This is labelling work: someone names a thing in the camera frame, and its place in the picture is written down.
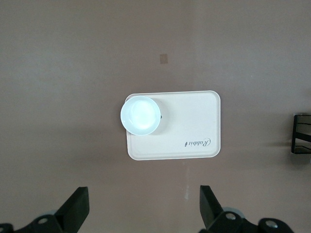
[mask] brand logo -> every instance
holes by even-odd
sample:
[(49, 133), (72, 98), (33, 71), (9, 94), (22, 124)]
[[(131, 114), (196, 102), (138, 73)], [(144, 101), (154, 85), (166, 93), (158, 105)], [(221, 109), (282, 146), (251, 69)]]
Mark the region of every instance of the brand logo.
[(207, 147), (209, 144), (210, 144), (210, 139), (205, 138), (205, 139), (203, 139), (203, 141), (186, 142), (185, 147), (196, 147), (196, 146)]

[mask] white rectangular tray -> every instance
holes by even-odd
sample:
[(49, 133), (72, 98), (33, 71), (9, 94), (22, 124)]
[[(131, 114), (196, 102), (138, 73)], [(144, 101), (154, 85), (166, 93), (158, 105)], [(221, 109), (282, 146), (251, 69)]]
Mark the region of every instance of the white rectangular tray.
[(135, 160), (214, 157), (220, 151), (220, 97), (214, 91), (132, 94), (152, 98), (161, 110), (149, 135), (128, 131), (128, 154)]

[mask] gray surface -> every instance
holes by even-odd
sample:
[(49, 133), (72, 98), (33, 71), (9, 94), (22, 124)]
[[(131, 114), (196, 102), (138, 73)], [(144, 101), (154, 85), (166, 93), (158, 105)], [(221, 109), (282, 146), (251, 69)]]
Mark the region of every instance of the gray surface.
[[(257, 223), (310, 231), (310, 1), (0, 1), (0, 221), (18, 228), (90, 192), (81, 233), (195, 233), (199, 185)], [(160, 64), (160, 54), (168, 63)], [(132, 93), (214, 90), (214, 158), (134, 161), (119, 115)]]

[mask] black mechanical part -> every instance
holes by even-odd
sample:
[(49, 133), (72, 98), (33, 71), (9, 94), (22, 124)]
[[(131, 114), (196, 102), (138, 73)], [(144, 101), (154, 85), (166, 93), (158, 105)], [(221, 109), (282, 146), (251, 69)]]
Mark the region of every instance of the black mechanical part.
[(295, 115), (292, 153), (311, 154), (311, 115)]
[(54, 215), (40, 216), (16, 231), (12, 224), (0, 224), (0, 233), (77, 233), (88, 213), (88, 188), (79, 187)]
[(263, 218), (256, 226), (234, 212), (223, 211), (209, 186), (200, 187), (200, 212), (206, 229), (199, 233), (294, 233), (275, 218)]

